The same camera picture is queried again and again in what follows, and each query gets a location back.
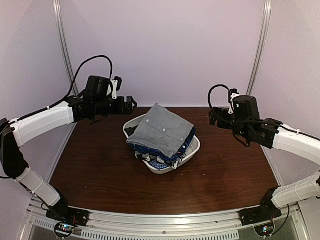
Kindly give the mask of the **white plastic basket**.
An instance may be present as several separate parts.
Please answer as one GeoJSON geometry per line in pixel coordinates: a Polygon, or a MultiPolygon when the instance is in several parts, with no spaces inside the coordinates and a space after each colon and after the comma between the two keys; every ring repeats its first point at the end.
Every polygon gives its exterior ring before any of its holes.
{"type": "MultiPolygon", "coordinates": [[[[192,159],[192,157],[199,151],[200,147],[201,147],[201,143],[200,143],[200,140],[195,136],[195,139],[196,139],[196,142],[195,143],[192,143],[192,145],[194,147],[198,147],[195,152],[193,152],[191,154],[191,157],[188,157],[187,158],[187,161],[184,162],[182,165],[186,164],[189,160],[192,159]]],[[[140,143],[133,143],[132,141],[130,141],[128,143],[129,147],[130,147],[130,144],[134,144],[134,145],[139,145],[139,146],[144,146],[144,147],[148,147],[148,148],[152,148],[152,149],[157,149],[157,150],[160,150],[161,152],[163,152],[165,155],[169,156],[169,157],[172,157],[174,155],[174,153],[176,153],[178,151],[178,149],[182,146],[182,144],[185,142],[184,139],[180,140],[179,143],[178,143],[178,146],[174,146],[174,147],[169,147],[169,145],[167,143],[164,143],[163,141],[161,141],[160,143],[157,143],[157,144],[153,144],[153,143],[148,143],[146,145],[141,145],[140,143]]],[[[153,167],[148,167],[153,173],[155,174],[158,174],[158,175],[161,175],[161,174],[165,174],[165,173],[168,173],[168,172],[171,172],[173,171],[174,169],[169,169],[169,168],[166,168],[164,170],[161,170],[161,171],[158,171],[156,169],[154,169],[153,167]]]]}

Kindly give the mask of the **grey long sleeve shirt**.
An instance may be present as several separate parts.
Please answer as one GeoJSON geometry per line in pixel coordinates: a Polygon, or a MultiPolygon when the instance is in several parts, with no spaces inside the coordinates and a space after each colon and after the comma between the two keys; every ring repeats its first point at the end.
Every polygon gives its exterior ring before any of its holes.
{"type": "Polygon", "coordinates": [[[192,123],[156,103],[126,142],[145,146],[163,141],[171,148],[177,147],[179,141],[187,139],[193,128],[192,123]]]}

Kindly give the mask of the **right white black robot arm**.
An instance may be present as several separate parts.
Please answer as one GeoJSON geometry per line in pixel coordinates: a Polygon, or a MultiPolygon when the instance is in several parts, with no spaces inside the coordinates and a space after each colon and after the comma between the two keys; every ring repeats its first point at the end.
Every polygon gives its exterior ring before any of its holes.
{"type": "MultiPolygon", "coordinates": [[[[272,118],[261,119],[255,97],[231,94],[229,108],[210,107],[210,124],[231,130],[233,137],[245,147],[251,143],[285,151],[320,163],[320,139],[272,118]]],[[[268,220],[276,210],[294,202],[320,195],[320,173],[268,191],[256,210],[259,220],[268,220]]]]}

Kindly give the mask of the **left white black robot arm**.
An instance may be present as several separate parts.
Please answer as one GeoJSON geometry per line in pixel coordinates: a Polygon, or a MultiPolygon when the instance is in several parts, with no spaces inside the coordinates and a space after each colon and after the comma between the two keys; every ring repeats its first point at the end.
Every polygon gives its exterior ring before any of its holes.
{"type": "Polygon", "coordinates": [[[138,104],[132,96],[118,96],[122,79],[90,76],[77,96],[67,96],[55,106],[13,120],[0,121],[0,162],[8,179],[13,179],[37,196],[61,222],[72,218],[67,200],[36,171],[20,150],[31,140],[54,129],[96,116],[131,115],[138,104]]]}

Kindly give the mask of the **blue plaid shirt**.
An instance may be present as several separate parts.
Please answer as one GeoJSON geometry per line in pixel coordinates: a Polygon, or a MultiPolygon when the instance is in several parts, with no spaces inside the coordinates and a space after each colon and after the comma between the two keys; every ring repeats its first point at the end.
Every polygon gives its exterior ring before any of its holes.
{"type": "Polygon", "coordinates": [[[186,154],[186,157],[182,160],[182,164],[183,164],[184,162],[187,161],[187,158],[191,157],[192,153],[195,152],[196,149],[198,148],[197,146],[193,146],[193,143],[195,143],[195,142],[196,142],[196,129],[193,128],[192,131],[190,132],[189,136],[186,138],[185,142],[178,149],[178,151],[173,154],[173,156],[165,155],[159,149],[154,149],[154,148],[150,148],[150,147],[146,147],[146,146],[141,146],[141,145],[131,144],[131,143],[129,144],[129,146],[132,147],[136,152],[139,152],[142,154],[151,154],[154,156],[159,156],[162,159],[167,160],[167,161],[176,160],[178,158],[178,156],[186,154]]]}

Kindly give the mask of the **black white patterned shirt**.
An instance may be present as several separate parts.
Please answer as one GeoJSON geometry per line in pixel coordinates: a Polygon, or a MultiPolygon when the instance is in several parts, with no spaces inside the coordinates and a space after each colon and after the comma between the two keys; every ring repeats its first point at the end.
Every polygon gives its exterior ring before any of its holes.
{"type": "Polygon", "coordinates": [[[143,154],[138,151],[135,152],[135,157],[142,160],[148,167],[152,167],[157,171],[163,171],[169,168],[170,170],[177,169],[181,164],[186,154],[179,155],[176,160],[164,160],[160,156],[151,155],[149,153],[143,154]]]}

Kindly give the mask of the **front aluminium rail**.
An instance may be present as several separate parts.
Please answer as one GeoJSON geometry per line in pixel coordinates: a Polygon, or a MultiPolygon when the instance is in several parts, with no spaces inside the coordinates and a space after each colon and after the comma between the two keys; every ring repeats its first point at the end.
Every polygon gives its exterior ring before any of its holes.
{"type": "MultiPolygon", "coordinates": [[[[46,217],[42,203],[33,197],[18,240],[61,240],[54,233],[59,222],[46,217]]],[[[240,209],[194,214],[125,214],[87,210],[86,226],[77,227],[66,240],[311,240],[300,206],[282,208],[273,222],[243,225],[240,209]],[[271,237],[256,232],[274,223],[271,237]]]]}

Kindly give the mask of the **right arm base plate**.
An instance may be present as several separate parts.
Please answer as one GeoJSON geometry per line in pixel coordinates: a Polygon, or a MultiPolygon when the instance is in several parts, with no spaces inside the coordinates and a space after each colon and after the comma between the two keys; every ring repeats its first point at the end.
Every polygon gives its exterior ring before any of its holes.
{"type": "Polygon", "coordinates": [[[274,220],[282,216],[281,210],[268,206],[244,208],[238,214],[242,226],[253,225],[255,233],[262,238],[272,236],[276,230],[274,220]]]}

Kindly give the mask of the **right aluminium frame post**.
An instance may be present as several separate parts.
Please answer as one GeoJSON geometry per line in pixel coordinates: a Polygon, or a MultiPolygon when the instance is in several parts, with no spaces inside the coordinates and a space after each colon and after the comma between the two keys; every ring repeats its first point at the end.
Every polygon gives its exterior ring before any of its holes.
{"type": "Polygon", "coordinates": [[[265,49],[265,45],[267,42],[268,33],[270,29],[271,16],[272,16],[272,3],[273,3],[272,0],[264,1],[259,39],[258,39],[256,54],[254,57],[253,66],[252,66],[252,71],[249,78],[249,83],[247,86],[247,91],[246,91],[247,95],[252,94],[256,80],[258,78],[259,69],[261,66],[263,53],[264,53],[264,49],[265,49]]]}

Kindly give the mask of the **aluminium frame post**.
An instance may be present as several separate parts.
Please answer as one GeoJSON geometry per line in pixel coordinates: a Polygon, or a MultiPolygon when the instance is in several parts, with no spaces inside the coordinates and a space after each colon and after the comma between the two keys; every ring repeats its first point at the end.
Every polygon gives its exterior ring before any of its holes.
{"type": "Polygon", "coordinates": [[[246,91],[247,95],[252,94],[256,80],[258,78],[259,69],[261,66],[263,53],[264,53],[264,49],[265,49],[265,45],[267,42],[268,33],[270,29],[271,16],[272,16],[272,3],[273,3],[272,0],[264,1],[259,39],[258,39],[256,54],[254,57],[253,66],[252,66],[252,71],[249,78],[249,83],[247,86],[247,91],[246,91]]]}
{"type": "Polygon", "coordinates": [[[67,38],[66,38],[66,33],[65,33],[64,23],[63,23],[61,1],[53,0],[52,4],[53,4],[53,13],[54,13],[54,18],[56,22],[58,38],[59,38],[61,52],[62,52],[62,59],[65,65],[68,80],[70,84],[72,84],[72,81],[74,78],[74,71],[73,71],[73,67],[70,59],[67,38]]]}

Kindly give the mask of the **left aluminium frame post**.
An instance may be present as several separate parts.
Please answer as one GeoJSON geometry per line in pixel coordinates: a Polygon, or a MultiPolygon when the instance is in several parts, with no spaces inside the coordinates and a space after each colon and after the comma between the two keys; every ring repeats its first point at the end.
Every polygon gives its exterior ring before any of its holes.
{"type": "Polygon", "coordinates": [[[62,59],[65,65],[68,80],[70,84],[72,84],[72,81],[74,78],[74,71],[73,71],[73,67],[70,59],[67,38],[66,38],[66,33],[65,33],[64,23],[63,23],[61,1],[53,0],[52,4],[53,4],[53,13],[54,13],[54,18],[56,22],[58,38],[59,38],[61,52],[62,52],[62,59]]]}

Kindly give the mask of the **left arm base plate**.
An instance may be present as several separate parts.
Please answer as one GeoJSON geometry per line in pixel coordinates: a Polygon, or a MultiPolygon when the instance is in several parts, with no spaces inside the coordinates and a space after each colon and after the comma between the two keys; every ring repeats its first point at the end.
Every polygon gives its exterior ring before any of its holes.
{"type": "Polygon", "coordinates": [[[61,239],[70,237],[78,227],[86,227],[90,214],[87,210],[73,207],[67,207],[66,214],[51,206],[47,206],[45,210],[47,218],[58,221],[53,227],[53,232],[61,239]]]}

